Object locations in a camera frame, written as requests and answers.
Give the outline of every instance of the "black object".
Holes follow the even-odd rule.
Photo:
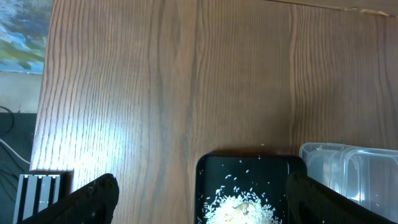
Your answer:
[[[25,220],[64,198],[65,175],[21,174],[12,223]]]
[[[0,131],[0,137],[1,137],[1,136],[5,136],[6,134],[8,134],[11,131],[11,129],[14,127],[15,117],[14,117],[14,114],[12,113],[12,111],[10,109],[8,109],[6,107],[3,107],[3,106],[0,106],[0,108],[6,110],[8,112],[8,114],[9,114],[9,116],[10,116],[10,119],[9,119],[10,125],[8,126],[8,128],[6,128],[5,131]]]
[[[287,179],[286,195],[297,224],[394,223],[302,174]]]
[[[238,196],[242,192],[255,193],[262,200],[262,205],[271,204],[275,209],[274,215],[283,223],[288,223],[290,215],[285,185],[287,176],[292,172],[307,174],[307,167],[301,158],[258,154],[244,157],[221,154],[203,156],[196,170],[194,223],[206,223],[205,203],[215,201],[218,189],[222,189],[221,197]]]
[[[112,174],[104,174],[21,224],[110,224],[118,200],[118,182]]]

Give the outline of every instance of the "stacked plastic containers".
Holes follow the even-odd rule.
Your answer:
[[[398,222],[398,151],[305,143],[308,176],[370,211]]]

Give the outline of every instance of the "floor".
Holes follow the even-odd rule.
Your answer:
[[[0,106],[14,113],[37,113],[41,83],[42,75],[0,72]]]
[[[0,108],[0,138],[28,161],[32,154],[41,81],[42,75],[38,74],[0,72],[0,106],[14,113],[12,129],[2,135],[12,124],[12,119]],[[0,146],[0,223],[12,223],[17,178],[28,172],[29,165]]]
[[[36,114],[16,113],[14,118],[12,129],[2,136],[11,125],[11,116],[8,113],[0,113],[0,138],[29,161],[32,154]],[[2,145],[0,146],[0,223],[12,222],[17,195],[17,178],[28,171],[28,164],[19,160]]]

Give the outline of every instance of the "cable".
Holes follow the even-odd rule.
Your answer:
[[[0,142],[1,142],[3,145],[7,146],[8,149],[9,149],[11,152],[13,152],[18,158],[20,158],[22,161],[24,161],[24,162],[26,162],[27,164],[30,165],[30,162],[28,162],[28,161],[26,161],[24,158],[22,158],[22,157],[21,157],[15,150],[13,150],[12,147],[9,146],[5,141],[3,141],[2,139],[0,139]]]
[[[10,176],[10,177],[14,178],[16,181],[18,181],[18,177],[15,174],[8,173],[7,171],[0,169],[0,174],[2,174],[2,173],[7,174],[8,176]]]
[[[6,186],[4,186],[3,182],[0,179],[0,186],[4,189],[4,192],[7,194],[9,199],[15,203],[14,197],[10,195],[10,193],[6,190]]]
[[[14,127],[14,120],[15,120],[15,119],[14,119],[14,114],[12,113],[12,111],[11,111],[10,109],[5,108],[5,107],[3,107],[3,106],[0,106],[0,108],[6,110],[6,111],[11,115],[11,125],[10,125],[9,129],[8,129],[5,133],[0,134],[0,136],[5,136],[5,135],[8,134],[8,133],[11,131],[11,129]]]
[[[19,162],[15,161],[14,156],[11,155],[11,152],[9,152],[9,150],[7,150],[6,147],[3,146],[2,144],[0,144],[0,147],[1,147],[2,149],[4,149],[4,152],[7,153],[7,155],[8,155],[8,156],[10,157],[10,159],[14,162],[14,164],[18,167],[18,169],[20,169],[22,173],[26,173],[25,169],[23,169],[23,168],[19,165]],[[8,167],[6,167],[4,164],[0,164],[0,165],[2,165],[3,167],[5,167],[8,171],[11,171],[11,170],[10,170]]]
[[[17,191],[17,187],[11,183],[11,181],[4,174],[0,173],[0,176],[3,177],[15,191]]]

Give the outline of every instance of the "wooden table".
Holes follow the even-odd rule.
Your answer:
[[[115,223],[191,223],[195,164],[244,146],[398,149],[398,20],[258,0],[54,0],[31,170],[104,173]]]

